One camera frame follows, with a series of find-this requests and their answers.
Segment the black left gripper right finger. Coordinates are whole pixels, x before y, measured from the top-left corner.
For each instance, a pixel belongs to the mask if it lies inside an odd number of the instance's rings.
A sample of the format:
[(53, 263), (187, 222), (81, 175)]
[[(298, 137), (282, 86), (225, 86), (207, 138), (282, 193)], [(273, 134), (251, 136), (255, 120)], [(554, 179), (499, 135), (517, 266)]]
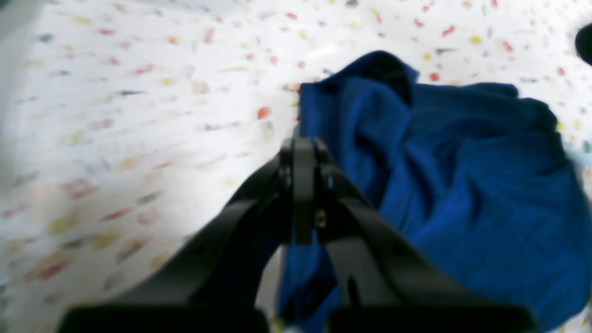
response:
[(328, 333), (535, 333), (528, 310), (496, 305), (434, 267), (332, 160), (303, 139), (303, 243), (323, 245), (343, 307)]

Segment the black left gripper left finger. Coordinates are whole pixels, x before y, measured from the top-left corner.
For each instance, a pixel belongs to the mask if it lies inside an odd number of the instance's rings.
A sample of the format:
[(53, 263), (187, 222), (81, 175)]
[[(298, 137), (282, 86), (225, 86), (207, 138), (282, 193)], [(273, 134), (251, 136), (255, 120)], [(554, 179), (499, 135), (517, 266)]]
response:
[(294, 239), (297, 157), (305, 139), (285, 140), (169, 263), (122, 295), (69, 311), (59, 332), (268, 332), (254, 301), (265, 265)]

